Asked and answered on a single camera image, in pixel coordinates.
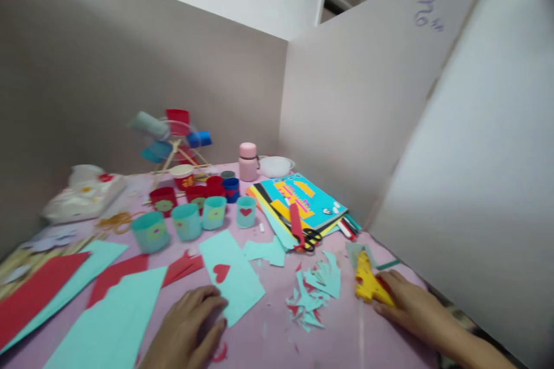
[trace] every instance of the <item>red heart cutout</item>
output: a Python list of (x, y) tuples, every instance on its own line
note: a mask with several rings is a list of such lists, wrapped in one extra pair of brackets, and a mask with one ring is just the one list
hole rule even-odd
[(214, 274), (217, 275), (215, 277), (215, 282), (218, 283), (218, 284), (221, 284), (222, 282), (224, 282), (225, 279), (227, 278), (227, 274), (229, 273), (230, 268), (231, 268), (230, 265), (217, 264), (214, 267)]

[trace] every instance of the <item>pink bottle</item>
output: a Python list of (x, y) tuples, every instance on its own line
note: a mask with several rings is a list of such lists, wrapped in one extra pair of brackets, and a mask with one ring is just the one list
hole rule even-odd
[(260, 163), (256, 144), (242, 143), (239, 147), (238, 178), (243, 182), (253, 182), (258, 177)]

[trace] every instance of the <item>green paper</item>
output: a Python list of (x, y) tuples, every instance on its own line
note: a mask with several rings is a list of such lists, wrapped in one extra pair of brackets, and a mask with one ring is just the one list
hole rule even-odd
[(44, 369), (132, 369), (166, 271), (131, 274), (110, 288), (81, 314)]
[(81, 252), (91, 252), (92, 254), (73, 274), (62, 289), (54, 296), (54, 298), (43, 308), (27, 325), (17, 333), (10, 343), (8, 343), (0, 353), (4, 353), (15, 343), (34, 331), (42, 323), (56, 314), (63, 306), (69, 303), (77, 294), (85, 288), (88, 283), (95, 279), (102, 271), (110, 266), (117, 257), (119, 257), (126, 249), (127, 245), (116, 244), (101, 240), (92, 241)]
[[(264, 287), (228, 230), (205, 240), (199, 249), (212, 283), (229, 301), (223, 315), (227, 318), (227, 326), (232, 327), (264, 296)], [(214, 273), (218, 264), (231, 267), (221, 284), (216, 282)]]

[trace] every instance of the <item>human hand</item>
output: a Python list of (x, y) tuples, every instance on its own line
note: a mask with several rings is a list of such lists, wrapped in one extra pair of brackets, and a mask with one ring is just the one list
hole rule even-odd
[(213, 285), (187, 291), (163, 319), (140, 369), (200, 369), (211, 358), (227, 327), (221, 319), (199, 343), (202, 324), (216, 309), (226, 306)]
[(375, 311), (402, 326), (435, 350), (456, 359), (465, 353), (471, 335), (429, 292), (410, 283), (399, 272), (377, 275), (390, 288), (397, 308), (375, 303)]

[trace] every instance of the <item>teal paper cup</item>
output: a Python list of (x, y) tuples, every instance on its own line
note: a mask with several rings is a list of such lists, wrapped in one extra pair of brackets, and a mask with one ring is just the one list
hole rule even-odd
[(171, 211), (177, 236), (182, 241), (193, 240), (202, 233), (202, 223), (197, 204), (179, 205)]
[(149, 254), (163, 248), (170, 240), (162, 212), (146, 213), (131, 223), (140, 251)]
[(213, 196), (204, 201), (202, 227), (209, 231), (223, 226), (227, 199), (222, 196)]
[(237, 225), (239, 228), (252, 228), (256, 221), (256, 199), (242, 196), (237, 200)]

